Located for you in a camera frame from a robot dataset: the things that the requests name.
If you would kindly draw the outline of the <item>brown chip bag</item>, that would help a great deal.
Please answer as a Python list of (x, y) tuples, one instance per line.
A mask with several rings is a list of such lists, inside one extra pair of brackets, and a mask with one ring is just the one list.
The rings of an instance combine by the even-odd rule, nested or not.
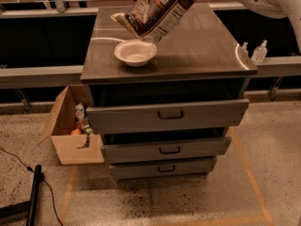
[(129, 13), (115, 13), (111, 18), (138, 39), (158, 42), (195, 2), (196, 0), (136, 0)]

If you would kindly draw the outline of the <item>white paper bowl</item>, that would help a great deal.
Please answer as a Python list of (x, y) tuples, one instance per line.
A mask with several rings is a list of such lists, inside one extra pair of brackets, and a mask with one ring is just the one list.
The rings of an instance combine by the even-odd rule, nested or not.
[(116, 46), (114, 54), (129, 66), (141, 67), (157, 55), (157, 47), (142, 40), (126, 40)]

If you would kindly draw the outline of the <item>small clear pump bottle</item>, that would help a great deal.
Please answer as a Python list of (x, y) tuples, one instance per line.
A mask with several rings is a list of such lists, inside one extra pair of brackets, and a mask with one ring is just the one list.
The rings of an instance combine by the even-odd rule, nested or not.
[(242, 49), (245, 51), (245, 53), (248, 55), (248, 49), (247, 49), (247, 46), (248, 46), (248, 42), (244, 42), (243, 45), (242, 45)]

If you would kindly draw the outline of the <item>clear sanitizer pump bottle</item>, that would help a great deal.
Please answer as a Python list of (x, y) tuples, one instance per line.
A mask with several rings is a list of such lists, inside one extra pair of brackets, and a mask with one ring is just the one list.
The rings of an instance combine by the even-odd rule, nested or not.
[(267, 55), (267, 40), (264, 40), (260, 46), (258, 46), (251, 57), (251, 59), (255, 62), (263, 62)]

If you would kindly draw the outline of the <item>top grey drawer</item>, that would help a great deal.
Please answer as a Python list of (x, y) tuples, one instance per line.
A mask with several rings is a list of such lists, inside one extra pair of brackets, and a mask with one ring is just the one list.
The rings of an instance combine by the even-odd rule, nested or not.
[(247, 99), (158, 105), (89, 107), (92, 128), (101, 134), (156, 132), (239, 125)]

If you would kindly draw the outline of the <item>grey drawer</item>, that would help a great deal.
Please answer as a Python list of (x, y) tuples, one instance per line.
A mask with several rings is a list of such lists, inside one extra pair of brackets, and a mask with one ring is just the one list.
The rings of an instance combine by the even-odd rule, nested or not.
[(223, 155), (230, 143), (230, 137), (210, 137), (115, 144), (103, 145), (102, 153), (104, 161), (108, 164), (151, 162)]
[(154, 161), (111, 165), (112, 176), (117, 180), (166, 177), (174, 175), (209, 173), (214, 169), (215, 156), (190, 159)]
[(239, 125), (247, 99), (158, 105), (89, 107), (92, 128), (101, 134), (156, 132)]

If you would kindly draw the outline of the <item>grey drawer cabinet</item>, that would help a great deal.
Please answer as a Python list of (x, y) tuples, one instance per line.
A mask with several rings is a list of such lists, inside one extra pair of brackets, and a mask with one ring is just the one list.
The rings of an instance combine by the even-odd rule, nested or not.
[[(239, 43), (207, 5), (190, 8), (157, 44), (146, 65), (133, 68), (116, 58), (120, 40), (132, 34), (100, 8), (81, 75), (89, 107), (158, 105), (245, 99), (257, 71)], [(101, 134), (103, 145), (227, 137), (229, 127)]]

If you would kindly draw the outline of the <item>middle grey drawer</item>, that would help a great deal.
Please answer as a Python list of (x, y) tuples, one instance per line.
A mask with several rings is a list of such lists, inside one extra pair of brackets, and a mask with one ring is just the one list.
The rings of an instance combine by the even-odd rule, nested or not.
[(115, 144), (103, 145), (102, 153), (104, 161), (108, 164), (151, 162), (223, 155), (230, 143), (230, 137), (210, 137)]

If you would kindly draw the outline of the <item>white bottle in box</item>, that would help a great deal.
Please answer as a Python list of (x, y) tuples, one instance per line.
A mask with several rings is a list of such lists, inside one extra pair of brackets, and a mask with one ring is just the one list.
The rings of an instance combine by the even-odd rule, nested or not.
[(78, 121), (82, 121), (85, 117), (85, 107), (82, 104), (78, 104), (74, 108), (75, 118)]

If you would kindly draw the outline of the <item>green packet in box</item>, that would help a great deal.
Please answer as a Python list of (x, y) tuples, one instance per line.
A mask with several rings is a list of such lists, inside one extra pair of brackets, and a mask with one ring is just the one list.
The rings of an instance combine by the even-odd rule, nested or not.
[(82, 128), (82, 132), (86, 135), (92, 135), (93, 134), (93, 130), (89, 125), (86, 125)]

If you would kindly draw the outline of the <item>bottom grey drawer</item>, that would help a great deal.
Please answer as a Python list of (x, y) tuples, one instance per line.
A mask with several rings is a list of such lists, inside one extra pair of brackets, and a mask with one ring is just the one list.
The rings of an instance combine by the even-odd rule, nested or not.
[(174, 175), (209, 173), (214, 169), (215, 156), (190, 159), (154, 161), (111, 165), (112, 176), (117, 180), (166, 177)]

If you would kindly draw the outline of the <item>red fruit in box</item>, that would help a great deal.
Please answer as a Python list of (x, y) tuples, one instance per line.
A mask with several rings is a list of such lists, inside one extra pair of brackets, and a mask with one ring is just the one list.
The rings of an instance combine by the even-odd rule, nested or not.
[(79, 129), (79, 128), (76, 128), (74, 130), (71, 131), (71, 135), (74, 136), (74, 135), (82, 135), (82, 130)]

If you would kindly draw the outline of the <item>open cardboard box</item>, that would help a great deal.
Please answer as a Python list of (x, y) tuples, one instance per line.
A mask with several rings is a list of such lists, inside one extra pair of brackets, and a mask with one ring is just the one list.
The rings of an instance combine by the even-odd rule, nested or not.
[(73, 135), (76, 117), (75, 107), (89, 106), (83, 85), (65, 87), (56, 97), (47, 122), (40, 135), (39, 143), (49, 137), (62, 165), (80, 165), (104, 162), (99, 135)]

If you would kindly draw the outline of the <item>black stand leg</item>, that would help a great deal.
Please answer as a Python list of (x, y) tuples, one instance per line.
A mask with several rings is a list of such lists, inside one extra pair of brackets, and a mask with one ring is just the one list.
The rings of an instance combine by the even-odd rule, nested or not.
[(35, 226), (35, 216), (43, 173), (41, 172), (41, 165), (37, 165), (35, 169), (29, 169), (34, 173), (30, 200), (0, 208), (0, 218), (8, 218), (26, 213), (26, 226)]

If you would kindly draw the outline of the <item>grey metal rail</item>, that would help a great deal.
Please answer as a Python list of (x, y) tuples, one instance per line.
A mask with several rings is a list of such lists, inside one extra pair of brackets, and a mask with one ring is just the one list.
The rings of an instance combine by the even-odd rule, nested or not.
[(66, 87), (81, 83), (82, 65), (0, 70), (0, 89)]

